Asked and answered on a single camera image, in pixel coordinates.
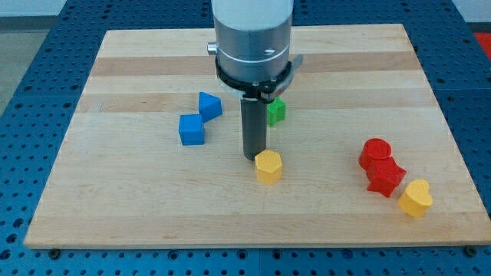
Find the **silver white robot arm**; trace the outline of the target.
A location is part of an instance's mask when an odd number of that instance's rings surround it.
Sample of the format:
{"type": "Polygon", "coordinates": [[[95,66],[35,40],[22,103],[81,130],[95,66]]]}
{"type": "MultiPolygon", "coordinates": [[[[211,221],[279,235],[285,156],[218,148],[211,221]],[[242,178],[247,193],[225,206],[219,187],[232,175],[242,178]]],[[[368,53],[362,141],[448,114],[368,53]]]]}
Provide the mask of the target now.
{"type": "Polygon", "coordinates": [[[216,57],[222,86],[242,100],[271,103],[303,63],[290,60],[293,0],[212,0],[216,57]]]}

